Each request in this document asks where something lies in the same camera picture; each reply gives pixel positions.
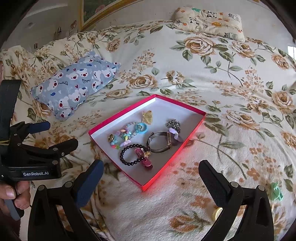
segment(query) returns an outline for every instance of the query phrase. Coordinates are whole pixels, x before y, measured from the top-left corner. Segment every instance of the human hand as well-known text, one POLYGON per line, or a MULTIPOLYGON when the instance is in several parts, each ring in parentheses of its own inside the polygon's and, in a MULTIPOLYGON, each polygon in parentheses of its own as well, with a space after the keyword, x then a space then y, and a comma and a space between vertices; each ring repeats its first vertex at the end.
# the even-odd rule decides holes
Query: human hand
POLYGON ((16 184, 16 192, 18 197, 16 197, 15 190, 4 182, 0 182, 0 210, 4 215, 9 216, 8 207, 4 203, 4 199, 15 199, 15 206, 19 209, 26 209, 30 206, 30 182, 20 181, 16 184))

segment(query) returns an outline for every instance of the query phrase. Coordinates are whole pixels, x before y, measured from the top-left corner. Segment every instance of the floral bedspread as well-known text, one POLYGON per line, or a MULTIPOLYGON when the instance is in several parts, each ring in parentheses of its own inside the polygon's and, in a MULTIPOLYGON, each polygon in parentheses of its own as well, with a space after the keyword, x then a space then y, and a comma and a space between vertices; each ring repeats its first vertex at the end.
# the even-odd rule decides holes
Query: floral bedspread
MULTIPOLYGON (((94 159, 104 175, 82 212, 108 240, 200 240, 210 229, 215 203, 198 173, 207 159, 229 181, 255 188, 279 182, 284 199, 270 200, 275 240, 296 218, 296 63, 264 41, 245 43, 174 29, 171 21, 142 22, 82 32, 50 42, 35 53, 20 46, 1 51, 2 79, 22 79, 12 124, 48 120, 49 131, 25 142, 47 148, 75 137, 79 146, 62 158, 62 178, 74 180, 94 159), (33 100, 32 86, 94 49, 120 62, 120 73, 90 96, 74 116, 57 121, 33 100), (88 130, 151 94, 207 112, 204 124, 180 155, 146 192, 141 192, 91 142, 88 130)), ((242 218, 244 207, 234 227, 242 218)), ((64 225, 70 226, 63 216, 64 225)), ((232 229, 227 238, 235 233, 232 229)))

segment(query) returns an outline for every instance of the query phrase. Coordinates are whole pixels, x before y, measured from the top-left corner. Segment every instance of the red box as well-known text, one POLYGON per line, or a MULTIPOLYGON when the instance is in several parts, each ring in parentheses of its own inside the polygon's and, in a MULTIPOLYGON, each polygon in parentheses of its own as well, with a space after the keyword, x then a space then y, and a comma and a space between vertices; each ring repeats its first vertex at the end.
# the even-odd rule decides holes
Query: red box
MULTIPOLYGON (((114 164, 119 169, 121 169, 131 180, 133 180, 142 191, 145 191, 183 149, 186 143, 197 131, 198 127, 202 124, 203 120, 205 119, 205 115, 206 113, 202 110, 155 94, 106 119, 91 129, 89 131, 89 135, 102 149, 102 151, 114 162, 114 164), (152 132, 157 133, 160 131, 168 131, 166 123, 172 119, 180 121, 180 136, 184 139, 184 142, 181 145, 172 147, 166 152, 152 153, 149 156, 149 159, 153 164, 153 168, 151 170, 144 168, 141 163, 138 165, 126 166, 120 161, 119 158, 120 151, 124 147, 120 148, 120 150, 112 148, 110 143, 107 141, 108 136, 111 133, 114 134, 116 130, 122 129, 129 122, 141 122, 142 112, 146 112, 148 110, 152 111, 153 122, 151 126, 148 125, 147 133, 137 134, 131 139, 131 144, 139 143, 146 145, 147 138, 152 132)), ((160 149, 161 147, 165 146, 165 137, 157 137, 155 139, 158 139, 156 141, 158 148, 151 147, 152 149, 160 149)), ((124 159, 126 161, 132 161, 136 158, 137 156, 133 149, 127 151, 124 154, 124 159)))

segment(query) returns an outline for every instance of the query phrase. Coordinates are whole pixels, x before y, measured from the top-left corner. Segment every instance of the black beaded bracelet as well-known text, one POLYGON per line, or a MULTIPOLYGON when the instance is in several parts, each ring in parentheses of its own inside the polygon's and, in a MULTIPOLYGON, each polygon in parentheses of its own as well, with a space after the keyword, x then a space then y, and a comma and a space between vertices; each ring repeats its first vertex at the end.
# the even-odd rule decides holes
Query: black beaded bracelet
POLYGON ((121 151, 120 153, 120 160, 123 164, 127 165, 127 166, 133 166, 134 164, 137 164, 138 162, 144 160, 144 156, 141 156, 140 158, 138 158, 137 160, 134 160, 132 162, 127 162, 123 159, 123 154, 125 153, 126 150, 128 150, 129 148, 133 148, 133 147, 137 147, 137 148, 143 148, 143 150, 145 152, 148 151, 148 148, 143 146, 143 145, 139 145, 139 144, 132 144, 132 145, 129 145, 127 147, 124 147, 124 149, 121 151))

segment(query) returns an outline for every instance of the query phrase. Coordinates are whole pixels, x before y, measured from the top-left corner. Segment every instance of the panda print pillow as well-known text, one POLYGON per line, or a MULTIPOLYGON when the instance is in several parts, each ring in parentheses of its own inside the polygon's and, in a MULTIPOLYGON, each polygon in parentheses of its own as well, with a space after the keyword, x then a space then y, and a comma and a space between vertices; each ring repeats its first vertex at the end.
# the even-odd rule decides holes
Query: panda print pillow
POLYGON ((63 121, 73 115, 88 96, 104 88, 119 68, 119 63, 107 62, 90 51, 84 58, 33 87, 31 94, 63 121))

